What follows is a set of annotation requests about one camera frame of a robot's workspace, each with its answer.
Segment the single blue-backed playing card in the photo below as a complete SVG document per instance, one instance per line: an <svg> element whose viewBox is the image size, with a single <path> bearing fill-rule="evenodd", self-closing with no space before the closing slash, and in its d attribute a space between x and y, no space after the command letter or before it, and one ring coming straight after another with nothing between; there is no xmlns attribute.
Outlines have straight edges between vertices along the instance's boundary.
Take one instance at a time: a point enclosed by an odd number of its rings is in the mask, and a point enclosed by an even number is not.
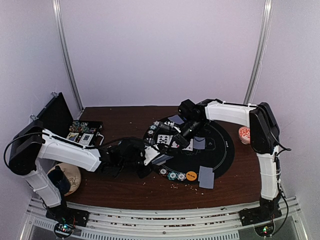
<svg viewBox="0 0 320 240"><path fill-rule="evenodd" d="M179 116L179 115L173 115L173 116L170 116L167 118L170 122L173 122L177 125L181 125L181 124L184 124L185 121Z"/></svg>

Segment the orange black 100 chip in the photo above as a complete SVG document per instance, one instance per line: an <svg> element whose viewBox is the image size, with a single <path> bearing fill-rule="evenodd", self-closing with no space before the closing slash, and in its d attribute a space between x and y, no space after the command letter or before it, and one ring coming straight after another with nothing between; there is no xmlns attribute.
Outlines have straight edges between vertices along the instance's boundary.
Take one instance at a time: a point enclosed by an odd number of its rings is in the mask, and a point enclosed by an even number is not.
<svg viewBox="0 0 320 240"><path fill-rule="evenodd" d="M161 176L163 176L163 177L166 177L166 176L168 175L168 171L167 171L167 169L165 169L165 168L161 168L161 169L159 170L159 174L160 174Z"/></svg>
<svg viewBox="0 0 320 240"><path fill-rule="evenodd" d="M148 132L147 132L147 135L148 136L152 136L154 134L154 131L153 130L149 130Z"/></svg>

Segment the blue playing card deck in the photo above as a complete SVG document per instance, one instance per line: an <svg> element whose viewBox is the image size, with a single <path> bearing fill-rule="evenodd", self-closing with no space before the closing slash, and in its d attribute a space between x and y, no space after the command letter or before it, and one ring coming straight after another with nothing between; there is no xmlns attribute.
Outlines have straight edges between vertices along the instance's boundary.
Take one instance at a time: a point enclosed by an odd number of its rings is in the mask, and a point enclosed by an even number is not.
<svg viewBox="0 0 320 240"><path fill-rule="evenodd" d="M153 159L151 161L151 164L152 165L156 165L156 166L160 166L160 165L166 163L166 161L168 161L168 160L170 160L172 158L173 158L173 156L162 154L162 155L156 157L155 159Z"/></svg>

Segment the five of diamonds card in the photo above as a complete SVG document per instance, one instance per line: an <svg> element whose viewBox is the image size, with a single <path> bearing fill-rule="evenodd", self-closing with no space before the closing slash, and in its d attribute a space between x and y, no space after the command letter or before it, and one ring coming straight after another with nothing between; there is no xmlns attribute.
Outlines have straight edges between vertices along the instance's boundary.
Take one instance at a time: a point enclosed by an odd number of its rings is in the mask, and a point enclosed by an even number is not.
<svg viewBox="0 0 320 240"><path fill-rule="evenodd" d="M190 142L189 142L189 145L185 148L183 148L184 151L193 151L193 143L194 143L194 140L191 139Z"/></svg>

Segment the blue green 50 chip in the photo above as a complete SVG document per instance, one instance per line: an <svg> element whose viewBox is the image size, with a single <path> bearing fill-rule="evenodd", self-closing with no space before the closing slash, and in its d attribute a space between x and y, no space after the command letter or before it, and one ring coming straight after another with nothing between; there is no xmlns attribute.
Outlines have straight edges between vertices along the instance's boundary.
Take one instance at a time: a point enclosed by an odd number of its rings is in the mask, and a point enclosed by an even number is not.
<svg viewBox="0 0 320 240"><path fill-rule="evenodd" d="M157 126L156 126L156 125L151 125L151 126L149 127L149 129L152 130L152 131L154 131L154 130L157 129Z"/></svg>
<svg viewBox="0 0 320 240"><path fill-rule="evenodd" d="M168 175L167 175L167 178L170 180L170 181L174 181L177 179L177 173L176 172L170 172Z"/></svg>

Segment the yellow big blind button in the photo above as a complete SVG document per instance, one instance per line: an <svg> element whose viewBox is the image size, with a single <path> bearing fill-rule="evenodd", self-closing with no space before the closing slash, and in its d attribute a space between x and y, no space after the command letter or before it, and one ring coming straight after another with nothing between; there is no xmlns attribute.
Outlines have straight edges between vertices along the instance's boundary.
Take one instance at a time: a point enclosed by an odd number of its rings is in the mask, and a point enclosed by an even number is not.
<svg viewBox="0 0 320 240"><path fill-rule="evenodd" d="M195 181L197 178L198 178L198 175L197 175L197 173L194 172L194 171L188 171L188 172L186 173L186 179L187 179L188 181L193 182L193 181Z"/></svg>

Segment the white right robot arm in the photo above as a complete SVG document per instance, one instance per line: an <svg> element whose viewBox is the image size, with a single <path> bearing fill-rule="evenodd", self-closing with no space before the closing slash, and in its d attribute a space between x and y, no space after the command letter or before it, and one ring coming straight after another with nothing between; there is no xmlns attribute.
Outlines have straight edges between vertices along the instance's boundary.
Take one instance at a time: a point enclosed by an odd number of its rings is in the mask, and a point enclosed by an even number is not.
<svg viewBox="0 0 320 240"><path fill-rule="evenodd" d="M186 119L185 125L172 140L180 147L187 147L190 140L210 121L223 121L250 129L250 145L258 157L261 176L261 198L273 201L278 195L279 172L276 154L280 148L280 129L268 103L239 104L206 99L193 103L181 102L178 112Z"/></svg>

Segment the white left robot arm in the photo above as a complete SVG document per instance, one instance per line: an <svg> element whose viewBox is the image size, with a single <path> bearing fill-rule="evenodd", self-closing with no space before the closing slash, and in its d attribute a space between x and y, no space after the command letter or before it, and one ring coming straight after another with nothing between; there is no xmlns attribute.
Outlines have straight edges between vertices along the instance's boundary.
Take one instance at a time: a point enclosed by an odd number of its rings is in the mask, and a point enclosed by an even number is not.
<svg viewBox="0 0 320 240"><path fill-rule="evenodd" d="M34 121L21 130L7 145L10 150L6 166L22 176L61 222L72 218L72 211L62 203L62 195L44 172L39 159L70 164L88 172L116 177L124 167L132 167L140 178L152 170L153 160L160 149L149 142L136 138L118 139L101 146L76 143L43 128L41 121Z"/></svg>

